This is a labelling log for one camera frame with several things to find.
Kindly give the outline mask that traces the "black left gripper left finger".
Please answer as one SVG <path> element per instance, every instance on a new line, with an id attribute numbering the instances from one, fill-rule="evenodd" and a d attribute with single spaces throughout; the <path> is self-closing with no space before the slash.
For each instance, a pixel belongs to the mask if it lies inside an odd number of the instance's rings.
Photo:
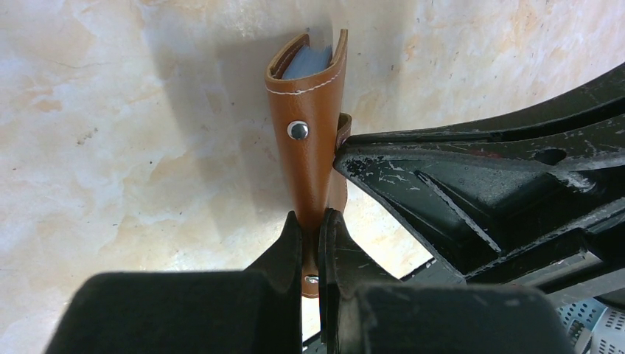
<path id="1" fill-rule="evenodd" d="M 48 353 L 300 353 L 302 230 L 241 271 L 118 272 L 76 292 Z"/>

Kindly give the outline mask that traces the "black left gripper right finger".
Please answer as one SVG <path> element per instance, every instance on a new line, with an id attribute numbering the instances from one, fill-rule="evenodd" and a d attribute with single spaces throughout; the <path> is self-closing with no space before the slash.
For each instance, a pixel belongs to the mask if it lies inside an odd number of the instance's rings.
<path id="1" fill-rule="evenodd" d="M 328 209 L 319 229 L 321 341 L 329 353 L 571 353 L 538 290 L 398 280 Z"/>

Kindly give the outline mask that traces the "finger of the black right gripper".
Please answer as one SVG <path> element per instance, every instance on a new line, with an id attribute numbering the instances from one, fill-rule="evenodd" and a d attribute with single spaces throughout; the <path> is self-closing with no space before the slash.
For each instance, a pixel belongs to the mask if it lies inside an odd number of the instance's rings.
<path id="1" fill-rule="evenodd" d="M 510 142 L 584 128 L 624 113 L 624 65 L 542 103 L 496 117 L 411 131 L 349 137 L 345 146 Z"/>
<path id="2" fill-rule="evenodd" d="M 348 139 L 335 168 L 463 277 L 624 222 L 624 116 Z"/>

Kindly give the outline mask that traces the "brown leather card holder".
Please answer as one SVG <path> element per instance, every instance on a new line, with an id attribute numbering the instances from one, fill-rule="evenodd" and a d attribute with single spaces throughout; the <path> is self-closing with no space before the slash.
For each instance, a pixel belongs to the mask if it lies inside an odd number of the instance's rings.
<path id="1" fill-rule="evenodd" d="M 317 298 L 319 286 L 319 229 L 327 209 L 344 211 L 346 179 L 332 164 L 337 149 L 351 134 L 352 117 L 342 112 L 348 55 L 347 29 L 339 32 L 318 73 L 289 78 L 287 69 L 303 49 L 310 48 L 308 34 L 287 42 L 265 70 L 273 128 L 292 198 L 297 221 L 303 232 L 301 293 Z"/>

